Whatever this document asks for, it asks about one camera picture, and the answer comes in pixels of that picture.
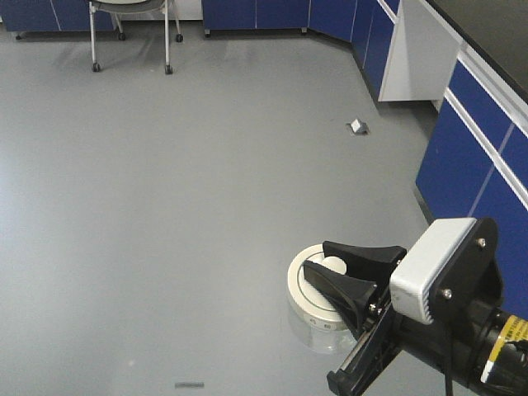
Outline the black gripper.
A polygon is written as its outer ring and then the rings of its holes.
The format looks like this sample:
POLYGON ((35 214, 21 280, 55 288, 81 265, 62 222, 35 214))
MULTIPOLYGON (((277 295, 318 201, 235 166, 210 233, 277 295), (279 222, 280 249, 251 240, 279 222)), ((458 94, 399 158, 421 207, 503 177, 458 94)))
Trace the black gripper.
POLYGON ((324 241, 323 252, 345 262, 345 275, 304 261, 304 278, 329 301, 357 340, 341 368, 327 375, 330 389, 337 395, 362 395, 397 354, 407 349, 444 375, 445 394, 452 395, 450 329, 438 321, 425 325, 407 318, 391 302, 389 279, 407 249, 324 241))

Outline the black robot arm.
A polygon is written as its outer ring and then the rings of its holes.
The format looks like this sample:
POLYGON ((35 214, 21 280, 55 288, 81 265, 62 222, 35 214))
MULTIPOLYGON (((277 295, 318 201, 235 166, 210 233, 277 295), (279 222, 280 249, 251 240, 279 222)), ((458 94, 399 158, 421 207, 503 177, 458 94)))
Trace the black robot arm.
POLYGON ((527 392, 527 321, 504 311, 490 218, 434 220, 411 248, 324 242, 337 272, 310 260, 305 280, 356 339, 338 370, 337 395, 361 395, 401 351, 441 372, 445 393, 460 384, 479 395, 527 392))

